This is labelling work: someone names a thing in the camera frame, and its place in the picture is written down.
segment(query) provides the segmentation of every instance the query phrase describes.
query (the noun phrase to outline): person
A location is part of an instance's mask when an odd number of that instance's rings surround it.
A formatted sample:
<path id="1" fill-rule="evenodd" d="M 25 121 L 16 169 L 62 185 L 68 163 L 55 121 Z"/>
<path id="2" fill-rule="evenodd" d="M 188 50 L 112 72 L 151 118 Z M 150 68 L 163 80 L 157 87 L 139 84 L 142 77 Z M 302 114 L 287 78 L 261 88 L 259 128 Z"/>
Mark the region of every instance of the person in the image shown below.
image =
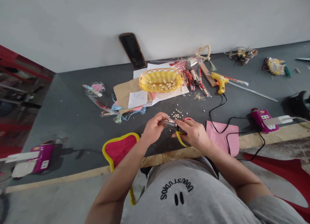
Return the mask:
<path id="1" fill-rule="evenodd" d="M 162 120 L 167 120 L 167 114 L 160 112 L 148 121 L 140 140 L 102 186 L 86 224 L 120 223 L 125 197 L 146 150 L 165 128 Z M 253 172 L 215 145 L 202 124 L 175 122 L 187 132 L 182 140 L 208 159 L 180 159 L 152 167 L 128 223 L 306 223 Z M 217 170 L 236 195 L 218 180 Z"/>

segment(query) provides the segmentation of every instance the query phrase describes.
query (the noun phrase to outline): green tassel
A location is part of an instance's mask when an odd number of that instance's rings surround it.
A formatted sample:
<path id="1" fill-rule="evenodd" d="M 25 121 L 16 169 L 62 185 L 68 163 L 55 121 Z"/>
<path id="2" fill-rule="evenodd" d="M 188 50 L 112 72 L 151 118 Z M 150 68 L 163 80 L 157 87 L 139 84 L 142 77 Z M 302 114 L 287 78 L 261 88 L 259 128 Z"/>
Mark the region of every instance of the green tassel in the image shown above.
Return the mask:
<path id="1" fill-rule="evenodd" d="M 210 61 L 210 64 L 211 64 L 211 71 L 216 71 L 217 68 L 215 67 L 215 65 Z"/>

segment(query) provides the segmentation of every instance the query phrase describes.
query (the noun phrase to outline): plywood edge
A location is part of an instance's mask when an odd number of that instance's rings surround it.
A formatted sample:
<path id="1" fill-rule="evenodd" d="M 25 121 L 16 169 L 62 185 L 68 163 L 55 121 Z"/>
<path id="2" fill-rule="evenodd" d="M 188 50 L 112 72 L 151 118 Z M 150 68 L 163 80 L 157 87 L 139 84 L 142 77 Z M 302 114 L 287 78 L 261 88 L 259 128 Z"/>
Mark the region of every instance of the plywood edge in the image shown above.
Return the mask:
<path id="1" fill-rule="evenodd" d="M 17 191 L 37 188 L 41 186 L 47 186 L 47 185 L 53 185 L 53 184 L 58 184 L 58 183 L 71 182 L 75 180 L 91 178 L 95 176 L 105 175 L 105 174 L 108 174 L 109 172 L 111 172 L 110 166 L 99 167 L 99 168 L 92 169 L 89 171 L 77 173 L 74 175 L 64 176 L 64 177 L 60 177 L 56 179 L 44 180 L 44 181 L 30 183 L 30 184 L 9 186 L 6 188 L 5 193 L 17 192 Z"/>
<path id="2" fill-rule="evenodd" d="M 281 127 L 278 131 L 271 132 L 269 134 L 262 134 L 266 141 L 266 144 L 273 144 L 279 142 L 286 142 L 290 140 L 296 140 L 301 138 L 310 137 L 310 123 L 298 123 Z M 259 147 L 263 141 L 258 133 L 252 133 L 239 137 L 240 149 Z M 204 154 L 193 147 L 187 147 L 180 150 L 165 152 L 162 154 L 152 155 L 143 158 L 140 167 L 149 167 L 155 165 L 161 165 L 167 162 L 175 161 L 185 158 L 198 158 Z M 109 166 L 96 168 L 93 170 L 77 173 L 70 176 L 64 176 L 56 179 L 45 180 L 30 184 L 10 186 L 6 188 L 6 193 L 17 192 L 21 190 L 37 188 L 41 186 L 53 185 L 63 182 L 70 182 L 100 175 L 106 175 L 110 172 Z"/>

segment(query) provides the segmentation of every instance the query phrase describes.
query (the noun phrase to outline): woven plastic basket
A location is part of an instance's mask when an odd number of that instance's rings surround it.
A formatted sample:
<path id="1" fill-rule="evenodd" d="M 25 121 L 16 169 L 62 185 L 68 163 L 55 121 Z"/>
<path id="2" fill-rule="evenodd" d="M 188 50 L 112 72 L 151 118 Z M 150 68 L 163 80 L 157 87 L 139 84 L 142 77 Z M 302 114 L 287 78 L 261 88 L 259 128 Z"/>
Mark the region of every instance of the woven plastic basket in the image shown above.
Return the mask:
<path id="1" fill-rule="evenodd" d="M 151 69 L 139 78 L 139 86 L 144 91 L 170 92 L 182 86 L 183 74 L 172 68 Z"/>

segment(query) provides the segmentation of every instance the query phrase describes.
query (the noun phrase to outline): black power cord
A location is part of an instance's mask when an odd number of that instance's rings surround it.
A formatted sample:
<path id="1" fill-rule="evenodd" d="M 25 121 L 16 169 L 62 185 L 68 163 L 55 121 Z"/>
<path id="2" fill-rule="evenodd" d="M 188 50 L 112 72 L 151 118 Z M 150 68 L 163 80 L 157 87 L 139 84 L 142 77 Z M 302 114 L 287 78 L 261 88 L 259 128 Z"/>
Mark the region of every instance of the black power cord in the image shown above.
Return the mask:
<path id="1" fill-rule="evenodd" d="M 219 133 L 219 134 L 224 133 L 224 132 L 227 130 L 228 126 L 230 125 L 230 120 L 233 119 L 233 118 L 238 118 L 238 119 L 250 119 L 250 120 L 253 120 L 253 118 L 251 118 L 251 117 L 231 117 L 231 118 L 229 118 L 229 120 L 228 120 L 228 122 L 227 122 L 227 125 L 226 125 L 226 127 L 224 128 L 224 130 L 223 130 L 222 132 L 219 132 L 219 131 L 216 129 L 216 127 L 214 126 L 214 124 L 213 124 L 212 117 L 211 117 L 211 112 L 212 112 L 214 109 L 217 109 L 218 107 L 220 107 L 220 106 L 226 104 L 226 102 L 227 102 L 227 97 L 226 97 L 226 95 L 225 95 L 224 93 L 223 93 L 223 96 L 224 96 L 224 98 L 226 99 L 225 102 L 224 102 L 224 103 L 221 103 L 220 105 L 216 106 L 215 108 L 213 108 L 213 109 L 211 109 L 211 110 L 209 111 L 210 121 L 211 121 L 211 123 L 212 123 L 212 125 L 213 125 L 213 127 L 214 127 L 214 129 L 216 130 L 217 133 Z M 249 130 L 249 131 L 246 131 L 246 132 L 236 132 L 235 134 L 250 133 L 250 132 L 253 132 L 253 130 Z M 252 157 L 252 159 L 249 159 L 249 160 L 247 160 L 247 159 L 237 159 L 237 160 L 252 161 L 252 160 L 257 156 L 257 154 L 259 153 L 259 151 L 266 145 L 266 141 L 265 141 L 265 139 L 262 137 L 261 133 L 260 133 L 259 131 L 257 131 L 257 132 L 258 132 L 258 134 L 260 135 L 260 137 L 262 138 L 262 140 L 264 141 L 263 145 L 256 151 L 256 153 L 254 154 L 254 156 Z M 226 141 L 227 141 L 227 145 L 228 145 L 228 153 L 231 155 L 230 146 L 229 146 L 229 142 L 228 142 L 228 135 L 230 135 L 230 134 L 233 134 L 233 133 L 229 133 L 229 134 L 226 135 Z"/>

